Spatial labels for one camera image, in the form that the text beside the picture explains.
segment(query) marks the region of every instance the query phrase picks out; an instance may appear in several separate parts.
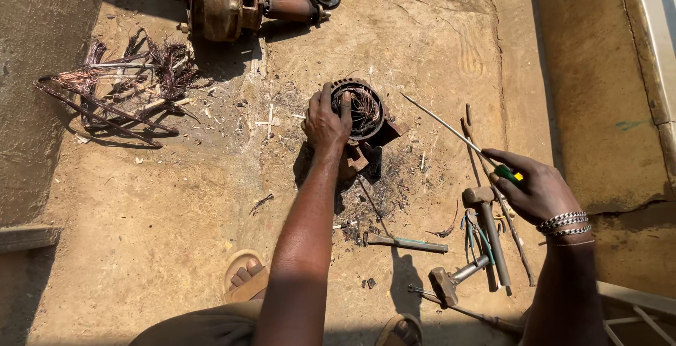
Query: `silver chain bracelet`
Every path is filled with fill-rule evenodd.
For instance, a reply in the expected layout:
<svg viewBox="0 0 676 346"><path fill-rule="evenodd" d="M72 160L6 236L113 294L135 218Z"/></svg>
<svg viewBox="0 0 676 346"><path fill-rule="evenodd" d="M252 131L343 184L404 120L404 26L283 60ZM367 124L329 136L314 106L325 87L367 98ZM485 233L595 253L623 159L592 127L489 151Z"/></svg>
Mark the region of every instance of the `silver chain bracelet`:
<svg viewBox="0 0 676 346"><path fill-rule="evenodd" d="M587 218L587 215L584 215L582 217L571 217L568 218L567 220L560 220L558 222L553 222L552 225L549 225L548 227L542 229L540 231L542 234L551 232L553 229L557 229L559 227L563 227L565 225L570 225L570 224L576 224L576 223L582 223L589 221L589 218Z"/></svg>
<svg viewBox="0 0 676 346"><path fill-rule="evenodd" d="M584 234L588 232L591 228L590 225L586 225L582 228L573 228L573 229L562 229L560 231L550 232L549 234L544 234L545 236L565 236L565 235L577 235Z"/></svg>
<svg viewBox="0 0 676 346"><path fill-rule="evenodd" d="M554 222L560 221L560 220L567 220L572 217L586 217L587 213L584 211L574 211L574 212L566 212L565 214L559 214L556 215L555 217L545 221L541 225L538 225L536 227L537 231L544 232L547 229L551 228Z"/></svg>

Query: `right hand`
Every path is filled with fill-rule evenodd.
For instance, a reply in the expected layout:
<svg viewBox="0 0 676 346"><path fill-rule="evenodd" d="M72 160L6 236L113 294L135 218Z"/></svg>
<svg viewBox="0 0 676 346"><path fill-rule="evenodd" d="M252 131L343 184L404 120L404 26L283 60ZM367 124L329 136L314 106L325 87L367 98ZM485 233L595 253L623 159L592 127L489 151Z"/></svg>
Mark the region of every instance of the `right hand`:
<svg viewBox="0 0 676 346"><path fill-rule="evenodd" d="M502 150L484 149L481 152L523 175L523 190L495 173L491 173L489 179L505 195L514 211L531 224L539 225L566 212L582 211L557 169Z"/></svg>

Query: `foot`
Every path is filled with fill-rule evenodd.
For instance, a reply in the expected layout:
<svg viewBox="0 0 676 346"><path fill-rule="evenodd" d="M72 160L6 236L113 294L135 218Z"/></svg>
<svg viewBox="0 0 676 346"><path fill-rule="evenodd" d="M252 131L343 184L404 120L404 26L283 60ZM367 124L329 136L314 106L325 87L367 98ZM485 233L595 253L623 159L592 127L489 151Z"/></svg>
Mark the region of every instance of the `foot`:
<svg viewBox="0 0 676 346"><path fill-rule="evenodd" d="M232 277L232 279L230 279L232 285L230 285L229 290L234 290L238 286L244 285L244 283L251 280L251 278L255 276L258 272L261 272L263 268L264 267L260 265L260 263L258 263L256 259L251 258L247 262L247 268L246 269L244 269L244 267L239 268L239 270L237 270L237 273ZM265 291L266 289L261 290L260 292L258 292L256 296L253 296L251 300L262 300L265 297Z"/></svg>
<svg viewBox="0 0 676 346"><path fill-rule="evenodd" d="M415 331L409 330L409 325L406 321L399 321L394 329L392 329L392 333L398 336L406 346L420 346L418 334Z"/></svg>

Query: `green screwdriver handle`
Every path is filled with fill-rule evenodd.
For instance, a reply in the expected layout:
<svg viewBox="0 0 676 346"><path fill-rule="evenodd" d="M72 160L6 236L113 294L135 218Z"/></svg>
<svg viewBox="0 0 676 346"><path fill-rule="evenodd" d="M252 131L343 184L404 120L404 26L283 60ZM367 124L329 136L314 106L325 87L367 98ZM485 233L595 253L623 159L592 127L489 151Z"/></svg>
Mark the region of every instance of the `green screwdriver handle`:
<svg viewBox="0 0 676 346"><path fill-rule="evenodd" d="M524 186L522 180L517 178L514 174L512 174L512 171L509 170L507 165L505 164L498 165L497 167L495 167L494 173L497 174L499 177L508 179L509 182L513 183L519 189L523 190Z"/></svg>

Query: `screwdriver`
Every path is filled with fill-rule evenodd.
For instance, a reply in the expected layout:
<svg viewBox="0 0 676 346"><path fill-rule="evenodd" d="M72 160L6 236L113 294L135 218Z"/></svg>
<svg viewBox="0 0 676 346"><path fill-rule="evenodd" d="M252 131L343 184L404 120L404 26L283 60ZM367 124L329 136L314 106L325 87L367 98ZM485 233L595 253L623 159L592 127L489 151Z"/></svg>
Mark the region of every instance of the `screwdriver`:
<svg viewBox="0 0 676 346"><path fill-rule="evenodd" d="M493 160L491 160L491 159L489 159L488 157L486 157L486 155L484 155L484 153L481 153L481 149L479 149L479 148L478 148L476 145L474 145L471 141L469 141L469 140L466 139L463 135L461 135L460 132L458 132L458 131L456 131L455 129L453 129L452 126L446 124L446 122L443 121L440 117L438 117L438 116L436 116L435 114L433 114L432 111L430 111L430 110L428 110L427 108L425 108L425 107L419 105L415 100L413 100L413 99L409 98L408 96L406 96L405 93L403 93L403 92L400 92L400 93L401 93L401 95L403 95L407 100L409 100L411 103L415 104L418 108L420 108L421 110L427 112L427 114L428 114L429 116L434 117L435 119L437 119L438 122L440 122L443 126L445 126L446 128L448 128L449 130L451 130L451 132L453 132L456 136L458 136L462 141L464 141L465 143L467 143L467 145L469 145L470 148L472 148L473 150L477 151L477 153L478 153L479 156L485 158L486 161L488 161L489 164L493 165L493 168L495 168L495 170L494 170L494 173L495 173L495 174L497 174L498 176L500 176L500 177L502 177L502 178L505 178L505 179L509 180L509 182L513 183L513 184L514 184L515 186L517 186L519 189L522 189L522 188L523 188L523 185L521 184L521 181L523 180L523 176L521 175L521 173L514 173L514 174L512 174L512 171L509 169L509 167L507 167L507 165L505 165L505 164L499 164L499 165L498 165L498 164L495 164L495 163L493 162Z"/></svg>

